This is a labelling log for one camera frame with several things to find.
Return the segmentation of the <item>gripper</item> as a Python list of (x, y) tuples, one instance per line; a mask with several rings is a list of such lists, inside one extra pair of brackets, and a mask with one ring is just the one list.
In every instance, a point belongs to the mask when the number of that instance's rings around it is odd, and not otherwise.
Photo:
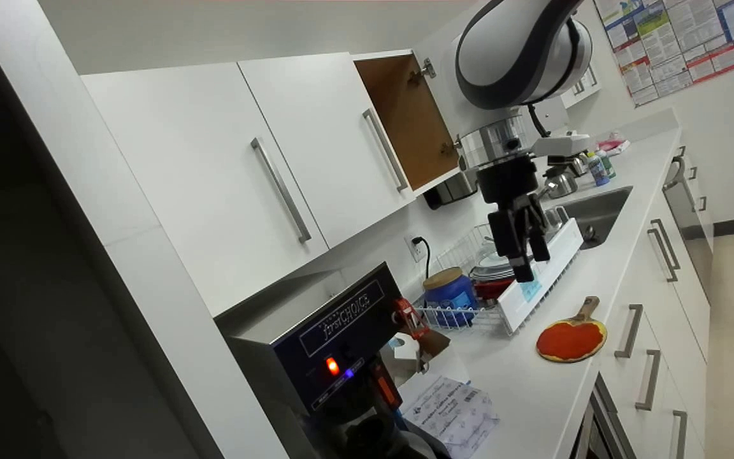
[(539, 205), (515, 210), (510, 207), (538, 189), (536, 164), (529, 155), (512, 155), (480, 168), (477, 180), (484, 203), (499, 206), (487, 215), (498, 255), (508, 259), (517, 281), (532, 282), (528, 244), (534, 261), (551, 259), (545, 238), (547, 220)]

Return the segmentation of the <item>black and steel coffee machine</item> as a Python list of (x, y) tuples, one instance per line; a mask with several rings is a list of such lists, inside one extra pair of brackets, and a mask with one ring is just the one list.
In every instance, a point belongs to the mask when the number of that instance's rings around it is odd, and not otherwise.
[(289, 459), (343, 459), (345, 430), (399, 415), (380, 349), (406, 325), (387, 263), (282, 279), (215, 318)]

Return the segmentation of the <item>black coffee pot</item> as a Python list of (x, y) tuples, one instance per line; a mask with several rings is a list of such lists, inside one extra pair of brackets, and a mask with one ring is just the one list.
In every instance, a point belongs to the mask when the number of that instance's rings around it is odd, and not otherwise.
[(417, 427), (402, 429), (395, 416), (374, 414), (345, 430), (343, 459), (452, 459)]

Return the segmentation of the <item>stack of white plates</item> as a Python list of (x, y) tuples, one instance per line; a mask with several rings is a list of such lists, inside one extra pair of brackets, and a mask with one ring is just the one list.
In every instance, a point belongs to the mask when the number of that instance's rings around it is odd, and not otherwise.
[(469, 273), (470, 279), (475, 282), (492, 282), (510, 279), (513, 276), (514, 270), (509, 259), (499, 256), (495, 252), (489, 252), (481, 256)]

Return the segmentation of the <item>red bowl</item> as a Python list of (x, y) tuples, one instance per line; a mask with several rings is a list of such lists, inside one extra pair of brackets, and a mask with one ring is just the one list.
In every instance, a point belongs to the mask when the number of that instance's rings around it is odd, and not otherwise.
[(477, 294), (480, 300), (497, 300), (504, 291), (507, 290), (514, 282), (515, 278), (504, 278), (498, 280), (480, 281), (475, 280), (473, 282), (473, 288), (475, 294)]

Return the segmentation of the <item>silver kettle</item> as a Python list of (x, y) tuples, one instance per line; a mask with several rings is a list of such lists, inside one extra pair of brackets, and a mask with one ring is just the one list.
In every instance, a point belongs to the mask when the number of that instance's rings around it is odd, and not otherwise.
[(543, 174), (543, 177), (545, 180), (542, 196), (548, 196), (551, 200), (574, 194), (579, 190), (575, 174), (565, 164), (551, 166)]

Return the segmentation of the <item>steel sink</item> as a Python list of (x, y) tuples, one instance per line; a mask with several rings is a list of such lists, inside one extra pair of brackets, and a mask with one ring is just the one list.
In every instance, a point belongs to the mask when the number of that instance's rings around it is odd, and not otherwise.
[(560, 205), (563, 213), (574, 219), (579, 227), (581, 250), (597, 248), (607, 241), (632, 190), (631, 186), (621, 187)]

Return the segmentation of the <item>blue canister with cork lid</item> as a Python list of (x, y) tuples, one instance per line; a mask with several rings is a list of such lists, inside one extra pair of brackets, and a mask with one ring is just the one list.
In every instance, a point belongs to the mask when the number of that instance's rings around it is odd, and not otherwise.
[(457, 266), (431, 274), (422, 283), (424, 316), (431, 324), (454, 329), (471, 326), (479, 303), (472, 281)]

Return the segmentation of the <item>bottle with blue label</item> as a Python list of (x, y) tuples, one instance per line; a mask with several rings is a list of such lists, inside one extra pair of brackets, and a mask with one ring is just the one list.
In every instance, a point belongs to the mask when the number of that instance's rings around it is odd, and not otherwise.
[(610, 177), (606, 166), (604, 166), (602, 157), (597, 155), (594, 151), (587, 152), (587, 166), (597, 187), (605, 186), (610, 182)]

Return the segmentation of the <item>red table tennis paddle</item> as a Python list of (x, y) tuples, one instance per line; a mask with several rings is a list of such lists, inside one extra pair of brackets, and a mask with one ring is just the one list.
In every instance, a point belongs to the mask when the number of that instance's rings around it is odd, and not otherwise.
[(597, 354), (608, 339), (606, 326), (593, 317), (599, 304), (599, 297), (587, 296), (577, 314), (543, 330), (535, 345), (539, 357), (556, 363), (576, 363)]

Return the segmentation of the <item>pink packet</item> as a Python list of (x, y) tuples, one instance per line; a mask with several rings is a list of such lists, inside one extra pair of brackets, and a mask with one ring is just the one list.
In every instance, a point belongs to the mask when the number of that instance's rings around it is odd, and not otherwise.
[(622, 154), (626, 149), (630, 147), (631, 143), (620, 131), (612, 131), (608, 138), (597, 143), (599, 152), (602, 152), (607, 157)]

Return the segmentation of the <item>open white cabinet door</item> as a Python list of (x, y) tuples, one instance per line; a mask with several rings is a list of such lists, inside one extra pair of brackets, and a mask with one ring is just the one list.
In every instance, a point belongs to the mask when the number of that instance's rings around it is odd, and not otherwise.
[(472, 165), (487, 162), (486, 149), (482, 145), (477, 129), (489, 123), (502, 122), (502, 128), (512, 128), (522, 149), (531, 151), (539, 139), (538, 131), (529, 116), (527, 107), (519, 108), (518, 116), (511, 108), (507, 110), (477, 110), (465, 100), (454, 81), (454, 47), (460, 34), (472, 16), (478, 12), (480, 3), (462, 11), (440, 27), (416, 41), (414, 55), (431, 61), (436, 76), (428, 80), (432, 95), (451, 137), (461, 142), (461, 154)]

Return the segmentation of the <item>narrow white cabinet door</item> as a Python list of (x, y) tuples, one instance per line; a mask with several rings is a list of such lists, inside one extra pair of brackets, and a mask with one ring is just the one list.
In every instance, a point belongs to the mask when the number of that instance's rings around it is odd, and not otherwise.
[(349, 53), (238, 66), (329, 247), (414, 199), (411, 185), (397, 191), (375, 131), (363, 117), (367, 108), (378, 111)]

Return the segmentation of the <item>wide white cabinet door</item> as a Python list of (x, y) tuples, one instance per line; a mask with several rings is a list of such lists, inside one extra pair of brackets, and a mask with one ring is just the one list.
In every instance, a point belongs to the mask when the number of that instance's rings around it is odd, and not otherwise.
[[(82, 80), (213, 317), (328, 250), (238, 64)], [(305, 244), (254, 137), (308, 226)]]

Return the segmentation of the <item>small white wall cabinet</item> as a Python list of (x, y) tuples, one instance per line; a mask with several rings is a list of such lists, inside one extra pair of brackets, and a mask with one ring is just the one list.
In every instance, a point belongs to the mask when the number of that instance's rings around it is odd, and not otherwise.
[(589, 96), (593, 96), (601, 89), (601, 87), (602, 85), (599, 79), (599, 73), (595, 69), (594, 63), (591, 62), (583, 77), (573, 87), (570, 87), (560, 96), (563, 107), (573, 107)]

